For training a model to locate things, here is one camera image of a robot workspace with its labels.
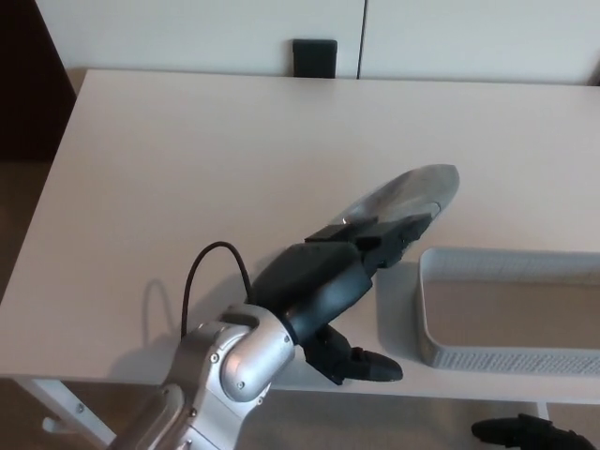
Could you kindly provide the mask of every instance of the transparent plastic object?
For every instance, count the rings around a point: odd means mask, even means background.
[[[420,214],[431,214],[435,218],[450,204],[459,184],[456,166],[423,166],[369,192],[346,208],[332,223],[354,223],[371,218],[391,222]]]

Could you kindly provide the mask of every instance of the dark doorway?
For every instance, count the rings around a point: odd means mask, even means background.
[[[35,0],[0,1],[0,67],[0,160],[52,160],[76,96]]]

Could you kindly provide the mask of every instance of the gray tray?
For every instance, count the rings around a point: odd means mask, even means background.
[[[600,254],[432,248],[417,292],[435,368],[600,375]]]

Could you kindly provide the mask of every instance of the black cable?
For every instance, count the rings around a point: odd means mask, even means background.
[[[237,248],[230,244],[229,242],[217,241],[213,242],[210,246],[204,248],[203,251],[196,257],[194,260],[194,264],[191,265],[189,269],[189,274],[187,274],[186,280],[186,289],[184,290],[184,301],[181,306],[181,339],[183,339],[188,333],[188,307],[189,307],[189,294],[191,292],[191,283],[194,280],[194,276],[196,275],[196,270],[198,270],[198,266],[203,258],[215,248],[225,247],[228,249],[235,260],[237,261],[237,265],[240,268],[240,273],[242,275],[242,280],[244,281],[244,288],[246,289],[247,302],[252,304],[252,287],[250,285],[250,277],[248,276],[248,270],[246,270],[246,266],[244,265],[244,260],[242,260],[242,256],[240,252],[237,251]]]
[[[363,47],[365,45],[365,30],[367,29],[368,0],[363,7],[363,24],[360,29],[360,47],[358,49],[358,67],[356,68],[356,80],[360,80],[360,71],[363,66]]]

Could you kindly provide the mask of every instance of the black object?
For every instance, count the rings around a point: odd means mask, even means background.
[[[328,225],[304,244],[284,250],[252,284],[255,304],[273,312],[307,362],[333,383],[344,379],[390,382],[402,379],[394,360],[361,348],[329,324],[372,286],[379,268],[397,263],[431,223],[413,216]]]
[[[250,286],[250,277],[248,276],[248,270],[246,269],[246,265],[244,264],[244,260],[242,260],[242,256],[240,252],[237,251],[237,248],[233,244],[229,242],[216,241],[213,242],[210,246],[206,246],[200,254],[194,260],[194,263],[191,265],[189,269],[189,273],[187,274],[186,280],[186,288],[184,289],[184,301],[181,306],[181,339],[183,339],[188,333],[188,307],[189,307],[189,294],[191,292],[191,283],[194,281],[194,277],[196,276],[196,271],[198,270],[198,266],[204,259],[204,257],[210,253],[215,248],[223,247],[228,249],[235,261],[237,262],[237,266],[240,269],[240,274],[242,275],[242,281],[244,281],[244,288],[246,289],[247,302],[252,303],[252,290]]]
[[[358,64],[356,65],[356,80],[360,80],[360,72],[363,66],[363,50],[365,49],[365,31],[367,30],[368,0],[363,5],[363,23],[360,27],[360,45],[358,46]]]
[[[484,443],[522,450],[596,450],[590,441],[575,431],[552,426],[549,420],[528,414],[516,418],[490,419],[473,424],[472,434]]]
[[[396,361],[360,347],[351,348],[348,339],[331,325],[319,330],[303,348],[307,363],[337,385],[345,378],[369,382],[402,380],[402,368]]]
[[[338,42],[329,39],[294,39],[293,76],[296,78],[336,78]]]
[[[52,161],[76,96],[35,0],[0,2],[0,61],[0,160]]]

